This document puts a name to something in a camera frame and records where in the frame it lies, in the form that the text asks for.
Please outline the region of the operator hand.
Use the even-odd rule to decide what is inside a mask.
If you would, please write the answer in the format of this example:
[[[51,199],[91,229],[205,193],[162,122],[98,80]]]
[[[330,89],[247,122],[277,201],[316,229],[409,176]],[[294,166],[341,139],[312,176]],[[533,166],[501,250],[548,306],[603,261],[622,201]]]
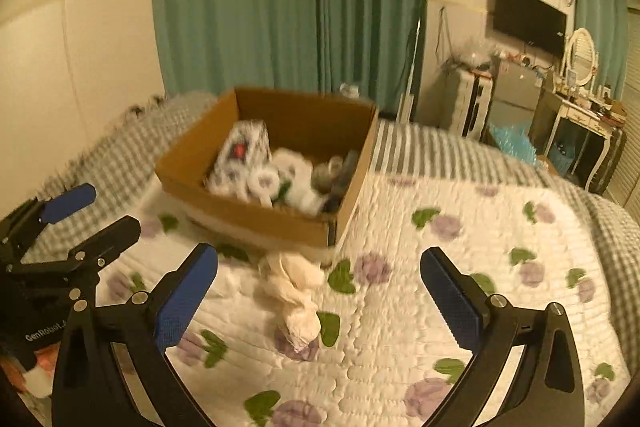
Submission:
[[[28,393],[37,399],[52,395],[56,361],[60,344],[43,348],[36,352],[36,365],[33,369],[23,369],[16,358],[1,355],[1,368],[9,382],[19,392]]]

